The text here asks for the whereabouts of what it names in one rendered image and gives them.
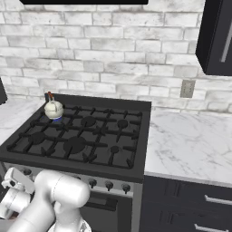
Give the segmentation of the black gas stove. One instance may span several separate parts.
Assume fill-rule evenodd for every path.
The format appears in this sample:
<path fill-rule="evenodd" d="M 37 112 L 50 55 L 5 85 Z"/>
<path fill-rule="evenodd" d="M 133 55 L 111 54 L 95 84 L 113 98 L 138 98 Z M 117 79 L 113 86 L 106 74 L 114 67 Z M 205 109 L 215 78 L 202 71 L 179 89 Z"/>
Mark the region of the black gas stove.
<path fill-rule="evenodd" d="M 53 122 L 40 107 L 0 145 L 6 168 L 60 171 L 87 183 L 91 192 L 132 199 L 131 231 L 139 232 L 142 182 L 151 103 L 55 94 L 63 105 Z M 89 179 L 96 179 L 91 188 Z M 105 182 L 111 181 L 108 191 Z M 129 184 L 125 194 L 122 184 Z"/>

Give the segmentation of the black oven door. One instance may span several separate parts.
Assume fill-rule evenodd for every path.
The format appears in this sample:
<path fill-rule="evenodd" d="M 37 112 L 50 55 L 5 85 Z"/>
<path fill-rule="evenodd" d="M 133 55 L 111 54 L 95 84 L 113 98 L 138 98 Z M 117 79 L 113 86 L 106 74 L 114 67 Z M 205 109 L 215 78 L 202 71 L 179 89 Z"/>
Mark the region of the black oven door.
<path fill-rule="evenodd" d="M 115 211 L 90 208 L 86 207 L 86 204 L 80 209 L 82 217 L 88 222 L 92 232 L 131 232 L 131 198 L 94 191 L 91 192 L 90 198 L 114 198 L 118 200 Z"/>

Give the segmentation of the black drawer front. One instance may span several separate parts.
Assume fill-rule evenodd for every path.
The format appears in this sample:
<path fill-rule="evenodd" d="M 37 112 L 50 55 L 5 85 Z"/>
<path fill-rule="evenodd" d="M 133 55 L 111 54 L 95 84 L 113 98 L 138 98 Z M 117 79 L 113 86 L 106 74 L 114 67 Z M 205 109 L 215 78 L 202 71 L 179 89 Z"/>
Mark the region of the black drawer front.
<path fill-rule="evenodd" d="M 149 201 L 141 207 L 140 232 L 200 232 L 194 224 L 232 230 L 232 215 Z"/>
<path fill-rule="evenodd" d="M 232 201 L 232 188 L 146 176 L 143 199 L 195 209 L 232 212 L 232 205 L 206 201 L 206 197 Z"/>

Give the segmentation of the black appliance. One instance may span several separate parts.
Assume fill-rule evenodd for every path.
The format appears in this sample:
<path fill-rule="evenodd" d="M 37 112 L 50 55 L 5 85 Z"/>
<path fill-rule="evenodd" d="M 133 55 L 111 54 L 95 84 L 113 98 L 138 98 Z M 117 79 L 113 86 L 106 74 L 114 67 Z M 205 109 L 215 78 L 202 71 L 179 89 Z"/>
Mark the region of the black appliance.
<path fill-rule="evenodd" d="M 5 92 L 5 87 L 2 83 L 1 77 L 0 77 L 0 105 L 3 103 L 6 103 L 7 101 L 7 95 Z"/>

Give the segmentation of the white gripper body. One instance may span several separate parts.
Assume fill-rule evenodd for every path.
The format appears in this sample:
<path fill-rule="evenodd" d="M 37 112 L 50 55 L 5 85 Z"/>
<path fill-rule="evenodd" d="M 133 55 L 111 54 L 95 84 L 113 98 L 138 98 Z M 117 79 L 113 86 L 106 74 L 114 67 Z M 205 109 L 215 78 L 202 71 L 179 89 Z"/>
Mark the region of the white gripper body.
<path fill-rule="evenodd" d="M 16 168 L 10 168 L 5 173 L 5 188 L 15 188 L 33 194 L 34 182 Z"/>

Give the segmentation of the black range hood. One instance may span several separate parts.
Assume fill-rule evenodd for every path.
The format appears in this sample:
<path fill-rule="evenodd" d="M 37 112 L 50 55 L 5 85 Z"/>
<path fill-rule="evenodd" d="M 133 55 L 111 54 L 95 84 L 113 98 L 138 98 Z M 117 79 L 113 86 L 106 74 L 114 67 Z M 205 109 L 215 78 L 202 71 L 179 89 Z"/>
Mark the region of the black range hood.
<path fill-rule="evenodd" d="M 19 0 L 24 5 L 147 5 L 149 0 Z"/>

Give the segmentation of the grey wall outlet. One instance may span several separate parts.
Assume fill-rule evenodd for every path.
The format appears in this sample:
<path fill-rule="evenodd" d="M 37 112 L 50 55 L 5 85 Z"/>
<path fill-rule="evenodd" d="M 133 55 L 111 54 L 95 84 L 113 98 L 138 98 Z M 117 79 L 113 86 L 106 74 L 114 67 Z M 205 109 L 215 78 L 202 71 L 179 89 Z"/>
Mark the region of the grey wall outlet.
<path fill-rule="evenodd" d="M 195 81 L 183 80 L 181 84 L 180 97 L 191 98 L 195 89 Z"/>

